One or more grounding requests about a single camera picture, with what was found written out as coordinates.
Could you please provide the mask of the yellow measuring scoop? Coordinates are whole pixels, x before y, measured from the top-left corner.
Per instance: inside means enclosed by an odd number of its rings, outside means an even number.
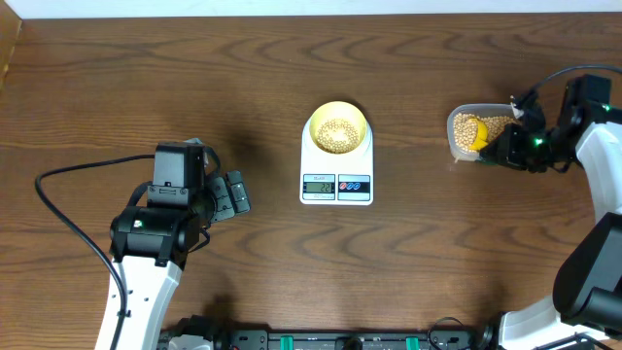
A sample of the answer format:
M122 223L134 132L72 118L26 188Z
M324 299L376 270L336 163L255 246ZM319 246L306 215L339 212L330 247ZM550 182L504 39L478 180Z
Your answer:
M475 136L469 148L472 151L480 151L488 145L488 127L478 118L469 120L476 126Z

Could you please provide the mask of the yellow bowl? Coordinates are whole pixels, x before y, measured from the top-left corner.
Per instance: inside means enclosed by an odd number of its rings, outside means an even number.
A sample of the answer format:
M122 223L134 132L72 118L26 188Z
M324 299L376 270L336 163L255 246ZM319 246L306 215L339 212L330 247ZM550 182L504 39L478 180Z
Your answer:
M309 135L324 152L342 155L355 151L368 132L363 112L354 104L331 101L317 108L310 117Z

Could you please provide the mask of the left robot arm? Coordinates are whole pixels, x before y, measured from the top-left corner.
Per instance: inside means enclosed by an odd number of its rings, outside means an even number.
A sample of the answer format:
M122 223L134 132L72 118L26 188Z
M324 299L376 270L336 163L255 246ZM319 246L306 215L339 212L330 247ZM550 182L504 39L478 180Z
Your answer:
M211 225L250 211L241 173L210 162L219 159L197 139L157 145L153 180L111 223L115 273L97 348L156 348L188 254L209 243Z

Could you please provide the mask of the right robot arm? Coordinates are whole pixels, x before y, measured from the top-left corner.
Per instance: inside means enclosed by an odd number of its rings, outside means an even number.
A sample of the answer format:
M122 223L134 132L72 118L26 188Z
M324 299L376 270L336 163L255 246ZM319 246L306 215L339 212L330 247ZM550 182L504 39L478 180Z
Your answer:
M611 80L585 74L566 84L560 115L546 126L538 86L511 102L519 123L484 147L482 159L519 171L588 179L595 225L560 267L551 296L504 313L497 349L595 349L621 337L621 111Z

